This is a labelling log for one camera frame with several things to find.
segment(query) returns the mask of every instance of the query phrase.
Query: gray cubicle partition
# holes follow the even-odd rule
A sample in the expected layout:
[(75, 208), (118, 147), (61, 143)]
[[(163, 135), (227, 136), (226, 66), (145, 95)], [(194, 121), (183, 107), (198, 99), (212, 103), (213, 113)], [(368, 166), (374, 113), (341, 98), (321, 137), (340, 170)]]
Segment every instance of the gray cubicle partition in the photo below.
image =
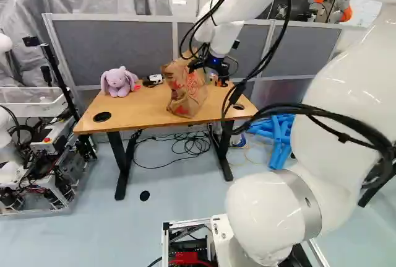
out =
[[(179, 42), (194, 21), (122, 14), (44, 14), (43, 18), (67, 84), (83, 109), (100, 88), (103, 71), (125, 65), (140, 77), (159, 73), (162, 64), (178, 57)], [(230, 53), (239, 62), (232, 81), (240, 82), (268, 52), (281, 24), (276, 20), (245, 23), (239, 48)], [(249, 82), (246, 95), (257, 107), (277, 100), (298, 101), (331, 58), (341, 29), (339, 25), (290, 22), (273, 61)]]
[(102, 72), (125, 66), (138, 76), (160, 74), (172, 56), (172, 23), (55, 21), (76, 86), (97, 85)]
[[(341, 30), (295, 24), (297, 23), (293, 22), (287, 28), (275, 56), (262, 76), (316, 75), (330, 59)], [(278, 38), (281, 29), (281, 26), (276, 26), (272, 43)]]

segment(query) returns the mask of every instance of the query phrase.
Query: table top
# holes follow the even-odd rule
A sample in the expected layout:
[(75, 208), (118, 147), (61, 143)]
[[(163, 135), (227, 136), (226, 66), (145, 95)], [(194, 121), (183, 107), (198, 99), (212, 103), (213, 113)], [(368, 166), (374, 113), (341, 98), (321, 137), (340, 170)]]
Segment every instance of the table top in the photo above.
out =
[[(123, 98), (113, 98), (100, 92), (76, 124), (73, 132), (94, 134), (220, 121), (223, 99), (232, 86), (232, 82), (228, 83), (228, 87), (209, 84), (208, 97), (199, 113), (193, 118), (179, 117), (166, 110), (171, 98), (171, 90), (166, 83), (153, 88), (142, 86)], [(239, 98), (238, 104), (243, 105), (244, 110), (231, 107), (226, 120), (250, 118), (257, 112), (257, 108), (244, 95)], [(101, 112), (110, 112), (111, 118), (99, 123), (94, 122), (93, 117)]]

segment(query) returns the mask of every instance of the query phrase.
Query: black table leg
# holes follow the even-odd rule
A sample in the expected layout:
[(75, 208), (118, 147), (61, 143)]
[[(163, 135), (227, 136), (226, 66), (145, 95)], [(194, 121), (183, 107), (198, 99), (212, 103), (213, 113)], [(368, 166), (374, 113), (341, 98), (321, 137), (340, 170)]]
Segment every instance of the black table leg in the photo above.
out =
[(231, 130), (234, 127), (234, 121), (233, 120), (227, 120), (224, 122), (224, 129), (222, 131), (222, 137), (220, 139), (220, 142), (218, 142), (218, 138), (216, 135), (212, 134), (212, 130), (210, 130), (210, 138), (212, 139), (216, 154), (220, 163), (220, 167), (223, 170), (224, 174), (224, 179), (226, 182), (231, 182), (234, 179), (233, 172), (231, 171), (230, 165), (227, 161), (227, 151), (228, 151), (228, 146), (230, 146), (230, 139), (231, 139)]
[(363, 194), (363, 196), (360, 198), (358, 205), (360, 207), (366, 207), (366, 205), (370, 202), (370, 200), (372, 199), (372, 197), (374, 197), (376, 195), (376, 193), (382, 188), (384, 187), (384, 185), (386, 185), (388, 183), (389, 180), (391, 180), (394, 176), (396, 176), (396, 165), (394, 165), (394, 169), (392, 174), (389, 175), (388, 179), (386, 180), (386, 182), (384, 182), (383, 184), (381, 184), (380, 186), (377, 186), (376, 188), (369, 188), (368, 190), (366, 190)]
[(113, 150), (114, 157), (119, 168), (119, 177), (117, 182), (117, 189), (114, 198), (116, 201), (123, 200), (126, 194), (126, 187), (128, 184), (129, 171), (131, 169), (131, 162), (134, 156), (135, 144), (139, 138), (142, 130), (136, 132), (130, 138), (126, 152), (124, 151), (123, 140), (119, 132), (109, 132), (107, 136)]

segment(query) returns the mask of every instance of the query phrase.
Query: bunny ear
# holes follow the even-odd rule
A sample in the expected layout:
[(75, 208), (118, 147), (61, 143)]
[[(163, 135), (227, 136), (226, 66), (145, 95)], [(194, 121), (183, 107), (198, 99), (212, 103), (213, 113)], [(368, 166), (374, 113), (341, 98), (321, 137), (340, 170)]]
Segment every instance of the bunny ear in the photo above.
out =
[(108, 92), (108, 84), (107, 84), (107, 80), (106, 80), (106, 75), (107, 75), (107, 71), (103, 72), (103, 74), (100, 77), (100, 89), (103, 93)]
[(135, 82), (137, 82), (139, 79), (137, 78), (137, 76), (127, 70), (125, 70), (125, 76), (128, 78), (129, 80), (129, 84), (131, 85), (131, 91), (134, 90), (135, 87)]

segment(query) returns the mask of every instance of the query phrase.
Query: black hole in floor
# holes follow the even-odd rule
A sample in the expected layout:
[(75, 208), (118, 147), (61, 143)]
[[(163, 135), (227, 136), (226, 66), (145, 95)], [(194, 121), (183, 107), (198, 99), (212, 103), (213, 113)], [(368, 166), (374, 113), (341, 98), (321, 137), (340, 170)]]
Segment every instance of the black hole in floor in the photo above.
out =
[(140, 200), (146, 202), (150, 198), (149, 191), (143, 191), (140, 193)]
[(93, 117), (93, 121), (96, 123), (102, 123), (111, 118), (110, 112), (100, 112)]
[(244, 110), (245, 106), (242, 104), (235, 104), (235, 105), (233, 105), (233, 108), (237, 109), (237, 110)]

